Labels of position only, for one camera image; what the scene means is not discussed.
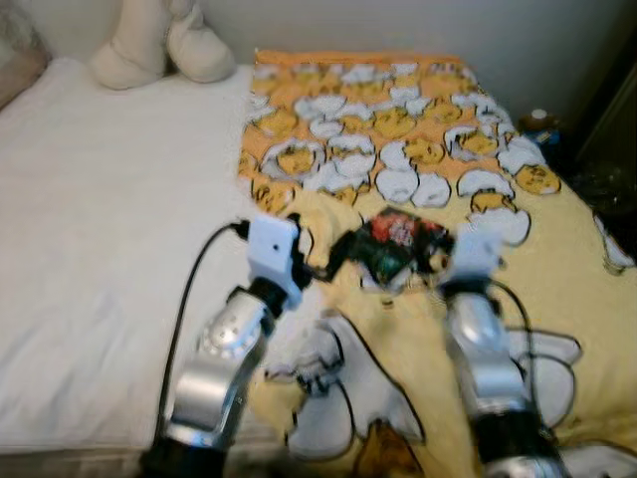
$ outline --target white bedsheet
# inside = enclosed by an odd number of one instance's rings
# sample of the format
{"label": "white bedsheet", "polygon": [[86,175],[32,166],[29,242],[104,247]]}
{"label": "white bedsheet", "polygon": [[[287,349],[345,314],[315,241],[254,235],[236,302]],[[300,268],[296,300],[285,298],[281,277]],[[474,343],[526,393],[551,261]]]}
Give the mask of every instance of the white bedsheet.
{"label": "white bedsheet", "polygon": [[[60,59],[0,114],[0,453],[147,444],[191,263],[256,212],[235,181],[250,75],[112,92]],[[204,264],[177,366],[246,284],[244,250],[220,240]]]}

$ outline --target yellow blanket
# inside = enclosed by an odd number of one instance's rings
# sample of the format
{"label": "yellow blanket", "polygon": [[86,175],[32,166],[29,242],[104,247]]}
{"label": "yellow blanket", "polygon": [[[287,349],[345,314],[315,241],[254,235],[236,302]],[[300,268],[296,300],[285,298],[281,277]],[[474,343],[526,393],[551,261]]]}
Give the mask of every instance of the yellow blanket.
{"label": "yellow blanket", "polygon": [[[496,278],[531,316],[539,408],[571,472],[637,471],[634,262],[458,59],[258,53],[239,176],[263,210],[301,214],[312,265],[388,205],[499,232]],[[440,301],[416,276],[383,293],[354,264],[324,292],[253,409],[319,471],[477,476]],[[519,310],[493,293],[528,369]]]}

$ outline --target wire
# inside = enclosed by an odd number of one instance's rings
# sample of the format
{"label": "wire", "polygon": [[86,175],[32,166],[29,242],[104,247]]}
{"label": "wire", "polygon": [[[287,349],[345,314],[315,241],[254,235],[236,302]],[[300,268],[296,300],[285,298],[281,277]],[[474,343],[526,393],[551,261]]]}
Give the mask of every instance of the wire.
{"label": "wire", "polygon": [[225,226],[217,229],[204,243],[199,251],[199,255],[197,259],[195,259],[192,268],[190,269],[190,274],[188,276],[188,280],[186,281],[186,285],[184,286],[183,293],[181,294],[181,302],[179,303],[179,312],[177,312],[177,318],[175,319],[175,326],[172,332],[172,339],[170,340],[170,348],[168,349],[168,357],[166,359],[166,366],[163,371],[163,380],[161,382],[161,393],[159,395],[159,405],[157,409],[157,419],[155,423],[155,432],[153,436],[153,443],[157,443],[159,438],[161,437],[161,429],[163,427],[163,413],[166,407],[166,400],[168,398],[168,390],[170,388],[170,375],[172,373],[172,363],[175,358],[175,352],[177,350],[177,343],[179,342],[179,333],[181,331],[181,324],[183,323],[183,316],[186,310],[186,305],[188,304],[188,296],[190,295],[190,289],[192,288],[192,283],[194,282],[195,276],[197,275],[197,271],[199,270],[199,266],[203,261],[203,258],[210,249],[210,246],[217,240],[217,238],[226,232],[229,229],[234,229],[240,237],[247,237],[247,229],[249,227],[248,221],[242,221],[241,223],[230,223]]}
{"label": "wire", "polygon": [[518,295],[506,284],[491,280],[491,284],[498,287],[507,293],[511,299],[516,303],[516,306],[520,310],[520,314],[522,314],[522,320],[525,323],[525,333],[527,334],[527,347],[529,349],[529,382],[531,383],[531,405],[534,408],[537,416],[541,417],[541,413],[539,412],[539,406],[537,405],[537,391],[535,387],[535,346],[533,342],[533,333],[531,329],[531,319],[529,318],[529,314],[527,313],[527,309],[525,305],[522,303]]}

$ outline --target white plush toy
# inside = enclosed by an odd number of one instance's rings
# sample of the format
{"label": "white plush toy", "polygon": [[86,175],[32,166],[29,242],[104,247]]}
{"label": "white plush toy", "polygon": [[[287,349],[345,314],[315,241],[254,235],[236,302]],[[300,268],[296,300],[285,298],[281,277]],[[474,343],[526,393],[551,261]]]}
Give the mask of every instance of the white plush toy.
{"label": "white plush toy", "polygon": [[197,0],[123,0],[117,30],[91,69],[108,88],[140,87],[163,77],[166,52],[194,82],[221,80],[235,68],[230,49],[204,24]]}

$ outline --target pillow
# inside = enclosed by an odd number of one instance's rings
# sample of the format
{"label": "pillow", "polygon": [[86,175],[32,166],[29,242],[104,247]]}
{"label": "pillow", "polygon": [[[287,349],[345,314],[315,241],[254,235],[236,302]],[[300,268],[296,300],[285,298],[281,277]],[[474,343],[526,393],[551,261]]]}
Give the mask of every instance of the pillow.
{"label": "pillow", "polygon": [[48,60],[24,12],[0,0],[0,110],[35,83]]}

